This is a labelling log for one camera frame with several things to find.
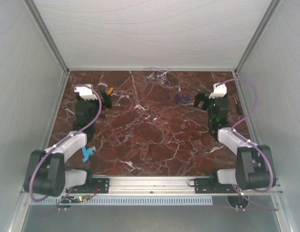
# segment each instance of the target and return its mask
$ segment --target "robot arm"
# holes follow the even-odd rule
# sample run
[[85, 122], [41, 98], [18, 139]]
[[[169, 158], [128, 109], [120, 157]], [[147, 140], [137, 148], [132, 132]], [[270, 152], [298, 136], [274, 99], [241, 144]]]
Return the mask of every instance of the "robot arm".
[[267, 157], [273, 172], [273, 185], [276, 184], [271, 150], [267, 145], [257, 145], [247, 140], [236, 131], [232, 131], [227, 121], [228, 100], [225, 85], [217, 87], [211, 94], [198, 93], [194, 107], [203, 101], [202, 110], [208, 112], [210, 134], [226, 145], [236, 156], [235, 169], [221, 169], [216, 172], [220, 184], [238, 185], [242, 190], [265, 188], [270, 182], [270, 174], [264, 159], [252, 146], [257, 146]]
[[[108, 93], [101, 93], [103, 100], [101, 108], [111, 108], [111, 98], [113, 88]], [[65, 171], [65, 162], [79, 149], [86, 151], [86, 144], [92, 139], [95, 133], [94, 125], [90, 125], [84, 132], [79, 132], [81, 128], [94, 120], [99, 110], [99, 100], [91, 89], [86, 87], [76, 87], [77, 105], [76, 105], [76, 121], [73, 124], [73, 131], [64, 139], [59, 141], [46, 150], [35, 150], [30, 155], [28, 169], [24, 180], [24, 190], [29, 191], [30, 180], [32, 179], [34, 170], [37, 168], [42, 157], [46, 155], [54, 147], [56, 148], [50, 156], [43, 162], [39, 168], [33, 182], [33, 193], [48, 196], [59, 196], [64, 189], [73, 186], [80, 186], [86, 183], [87, 173], [84, 170], [72, 169]]]
[[[67, 137], [71, 137], [73, 133], [75, 133], [75, 131], [70, 132]], [[34, 193], [59, 196], [64, 189], [85, 184], [87, 172], [77, 169], [65, 171], [65, 162], [77, 150], [87, 144], [87, 135], [85, 133], [80, 133], [70, 139], [67, 139], [67, 137], [56, 144], [59, 145], [57, 146], [57, 149], [51, 153], [50, 158], [48, 158], [43, 166], [41, 166], [33, 183]], [[50, 149], [52, 149], [52, 147], [49, 147], [44, 151], [35, 150], [31, 153], [23, 185], [25, 191], [29, 191], [30, 179], [32, 178], [32, 174], [40, 159]]]

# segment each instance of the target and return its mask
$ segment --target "blue object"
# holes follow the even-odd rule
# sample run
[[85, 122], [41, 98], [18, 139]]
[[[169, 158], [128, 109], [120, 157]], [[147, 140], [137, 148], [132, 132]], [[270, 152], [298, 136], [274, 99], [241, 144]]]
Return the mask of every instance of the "blue object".
[[189, 98], [186, 95], [180, 94], [180, 92], [176, 94], [175, 98], [177, 104], [187, 105], [190, 104], [192, 101], [191, 98]]
[[85, 146], [82, 148], [82, 153], [83, 153], [83, 156], [84, 156], [84, 158], [82, 159], [82, 161], [84, 163], [88, 161], [88, 159], [89, 159], [90, 156], [94, 155], [94, 152], [93, 152], [92, 148], [86, 149]]

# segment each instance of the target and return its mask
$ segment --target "orange object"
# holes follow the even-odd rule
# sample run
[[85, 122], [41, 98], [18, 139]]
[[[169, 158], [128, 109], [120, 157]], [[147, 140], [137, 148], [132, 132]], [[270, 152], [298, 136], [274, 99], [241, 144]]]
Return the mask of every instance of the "orange object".
[[110, 95], [113, 93], [113, 87], [110, 88], [110, 90], [108, 91], [107, 95]]

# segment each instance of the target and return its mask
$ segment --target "cable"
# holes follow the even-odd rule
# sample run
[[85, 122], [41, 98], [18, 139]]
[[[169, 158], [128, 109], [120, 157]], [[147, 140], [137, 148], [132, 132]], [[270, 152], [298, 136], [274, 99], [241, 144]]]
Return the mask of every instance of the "cable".
[[[146, 69], [150, 69], [151, 71], [152, 71], [152, 69], [156, 69], [157, 70], [157, 74], [156, 75], [154, 73], [152, 73], [149, 76], [146, 76], [145, 78], [154, 80], [161, 87], [164, 87], [164, 88], [173, 88], [174, 86], [171, 86], [171, 83], [170, 83], [171, 81], [174, 82], [174, 84], [176, 85], [176, 82], [172, 80], [176, 76], [170, 72], [170, 69], [158, 69], [158, 68], [155, 68], [155, 67], [149, 67], [149, 68], [143, 69], [142, 72], [144, 70], [146, 70]], [[167, 77], [168, 74], [172, 74], [174, 77], [173, 78], [168, 78]]]
[[245, 137], [243, 137], [242, 135], [240, 135], [236, 130], [235, 130], [235, 127], [240, 124], [241, 122], [243, 122], [244, 120], [246, 120], [248, 117], [250, 117], [254, 111], [256, 110], [256, 107], [257, 107], [257, 103], [258, 103], [258, 94], [257, 94], [257, 89], [255, 87], [255, 84], [253, 82], [251, 82], [250, 80], [247, 80], [245, 78], [234, 78], [234, 79], [230, 79], [230, 80], [227, 80], [227, 81], [223, 81], [219, 84], [217, 84], [217, 86], [220, 86], [220, 85], [223, 85], [225, 83], [228, 83], [228, 82], [231, 82], [231, 81], [245, 81], [247, 83], [249, 83], [254, 92], [255, 92], [255, 103], [254, 103], [254, 106], [252, 108], [252, 110], [249, 112], [248, 115], [246, 115], [243, 119], [239, 120], [238, 122], [236, 122], [233, 126], [232, 126], [232, 133], [237, 136], [239, 139], [241, 139], [244, 143], [247, 143], [248, 145], [252, 146], [256, 151], [258, 151], [258, 153], [262, 156], [263, 160], [265, 161], [268, 169], [269, 169], [269, 173], [270, 173], [270, 183], [269, 185], [267, 186], [266, 189], [264, 190], [258, 190], [258, 189], [254, 189], [254, 191], [256, 192], [268, 192], [271, 187], [272, 187], [272, 184], [273, 184], [273, 171], [272, 171], [272, 168], [271, 168], [271, 165], [270, 165], [270, 162], [269, 160], [267, 159], [267, 157], [265, 156], [265, 154], [262, 152], [261, 149], [259, 149], [255, 144], [253, 144], [250, 140], [246, 139]]
[[255, 92], [255, 104], [254, 104], [252, 110], [249, 112], [248, 115], [246, 115], [243, 119], [239, 120], [238, 122], [236, 122], [236, 123], [232, 126], [232, 130], [233, 130], [238, 124], [242, 123], [244, 120], [246, 120], [248, 117], [250, 117], [250, 116], [254, 113], [254, 111], [256, 110], [256, 107], [257, 107], [257, 103], [258, 103], [258, 94], [257, 94], [257, 89], [256, 89], [256, 87], [255, 87], [255, 84], [254, 84], [252, 81], [247, 80], [247, 79], [245, 79], [245, 78], [234, 78], [234, 79], [229, 79], [229, 80], [227, 80], [227, 81], [223, 81], [223, 82], [217, 84], [216, 87], [217, 87], [217, 86], [220, 86], [220, 85], [223, 85], [223, 84], [225, 84], [225, 83], [231, 82], [231, 81], [245, 81], [245, 82], [249, 83], [249, 84], [252, 86], [252, 88], [253, 88], [253, 90], [254, 90], [254, 92]]
[[97, 194], [97, 192], [98, 192], [98, 185], [95, 185], [95, 192], [94, 192], [94, 194], [92, 196], [90, 196], [88, 198], [88, 200], [92, 199]]
[[87, 124], [86, 126], [84, 126], [83, 128], [81, 128], [80, 130], [78, 130], [76, 133], [72, 134], [71, 137], [66, 137], [64, 138], [63, 140], [61, 140], [58, 145], [53, 145], [53, 147], [44, 155], [44, 157], [42, 157], [42, 159], [40, 160], [40, 162], [38, 163], [38, 165], [36, 166], [34, 172], [33, 172], [33, 175], [30, 179], [30, 198], [35, 201], [35, 202], [40, 202], [40, 201], [43, 201], [44, 199], [46, 199], [47, 197], [49, 196], [44, 196], [43, 198], [40, 198], [40, 199], [37, 199], [34, 197], [33, 195], [33, 183], [34, 183], [34, 180], [35, 180], [35, 177], [40, 169], [40, 167], [42, 166], [42, 164], [44, 163], [44, 161], [48, 158], [48, 156], [50, 156], [52, 154], [52, 152], [54, 150], [57, 149], [57, 146], [60, 146], [61, 144], [65, 143], [66, 141], [68, 141], [69, 139], [71, 139], [72, 137], [74, 137], [75, 135], [81, 133], [83, 130], [87, 129], [89, 126], [91, 126], [97, 119], [98, 119], [98, 116], [100, 115], [101, 111], [102, 111], [102, 100], [100, 98], [100, 96], [98, 95], [98, 93], [92, 88], [92, 87], [89, 87], [87, 85], [78, 85], [78, 86], [82, 86], [82, 87], [87, 87], [89, 89], [92, 90], [92, 92], [94, 93], [94, 95], [97, 97], [97, 100], [99, 102], [99, 108], [98, 108], [98, 112], [96, 114], [96, 116], [94, 117], [94, 119], [89, 123]]
[[179, 91], [176, 96], [175, 96], [177, 104], [183, 104], [183, 105], [188, 105], [192, 102], [192, 99], [188, 97], [187, 95], [182, 94], [181, 91]]
[[67, 194], [66, 194], [64, 197], [62, 197], [62, 199], [61, 199], [59, 202], [57, 202], [51, 209], [48, 209], [48, 210], [44, 211], [43, 213], [41, 213], [40, 215], [36, 216], [35, 219], [37, 219], [37, 218], [39, 218], [39, 217], [42, 217], [42, 216], [45, 216], [45, 215], [51, 213], [52, 211], [55, 211], [55, 210], [56, 210], [56, 207], [57, 207], [59, 204], [61, 204], [61, 203], [68, 197], [68, 195], [69, 195], [72, 191], [73, 191], [73, 188], [70, 188], [70, 189], [68, 190]]
[[276, 208], [270, 208], [270, 207], [263, 206], [263, 205], [260, 205], [260, 204], [258, 204], [258, 203], [255, 203], [254, 201], [250, 200], [249, 197], [246, 197], [241, 191], [239, 191], [238, 188], [237, 188], [237, 186], [232, 185], [232, 187], [233, 187], [233, 189], [234, 189], [238, 194], [240, 194], [240, 196], [241, 196], [243, 199], [247, 200], [248, 202], [250, 202], [250, 203], [252, 203], [252, 204], [254, 204], [254, 205], [258, 206], [258, 207], [261, 207], [262, 209], [265, 209], [265, 210], [269, 210], [269, 211], [278, 211], [278, 209], [276, 209]]
[[[254, 143], [252, 143], [250, 140], [246, 139], [245, 137], [243, 137], [241, 134], [239, 134], [236, 130], [235, 130], [235, 127], [242, 123], [244, 120], [246, 120], [248, 117], [250, 117], [254, 111], [256, 110], [256, 107], [257, 107], [257, 103], [258, 103], [258, 94], [257, 94], [257, 89], [255, 87], [255, 84], [253, 82], [251, 82], [250, 80], [248, 79], [245, 79], [245, 78], [234, 78], [234, 79], [230, 79], [230, 80], [226, 80], [226, 81], [223, 81], [219, 84], [217, 84], [216, 86], [220, 86], [220, 85], [223, 85], [225, 83], [228, 83], [228, 82], [231, 82], [231, 81], [245, 81], [247, 83], [249, 83], [254, 92], [255, 92], [255, 103], [254, 103], [254, 106], [252, 108], [252, 110], [249, 112], [248, 115], [246, 115], [243, 119], [239, 120], [238, 122], [236, 122], [233, 126], [232, 126], [232, 133], [237, 136], [239, 139], [241, 139], [243, 142], [247, 143], [248, 145], [250, 145], [251, 147], [253, 147], [263, 158], [263, 160], [265, 161], [268, 169], [269, 169], [269, 173], [270, 173], [270, 183], [269, 185], [267, 186], [267, 188], [265, 188], [264, 190], [258, 190], [258, 189], [253, 189], [254, 191], [256, 192], [268, 192], [271, 187], [272, 187], [272, 184], [273, 184], [273, 171], [272, 171], [272, 167], [270, 165], [270, 162], [269, 160], [267, 159], [267, 157], [265, 156], [265, 154], [263, 153], [263, 151], [261, 149], [259, 149]], [[237, 186], [234, 186], [233, 185], [233, 189], [241, 195], [241, 197], [245, 200], [247, 200], [248, 202], [256, 205], [256, 206], [259, 206], [265, 210], [270, 210], [270, 211], [277, 211], [278, 209], [275, 209], [275, 208], [269, 208], [269, 207], [266, 207], [266, 206], [263, 206], [263, 205], [260, 205], [260, 204], [257, 204], [255, 203], [254, 201], [250, 200], [249, 198], [247, 198], [246, 196], [244, 196], [238, 189], [237, 189]]]

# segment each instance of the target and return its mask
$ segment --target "vent grille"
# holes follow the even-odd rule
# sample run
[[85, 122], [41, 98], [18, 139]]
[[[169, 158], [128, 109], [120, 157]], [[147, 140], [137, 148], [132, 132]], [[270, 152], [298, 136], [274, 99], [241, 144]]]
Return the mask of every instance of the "vent grille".
[[[31, 205], [53, 205], [61, 197], [49, 197], [42, 202], [31, 202]], [[211, 196], [95, 196], [84, 203], [71, 205], [212, 205]]]

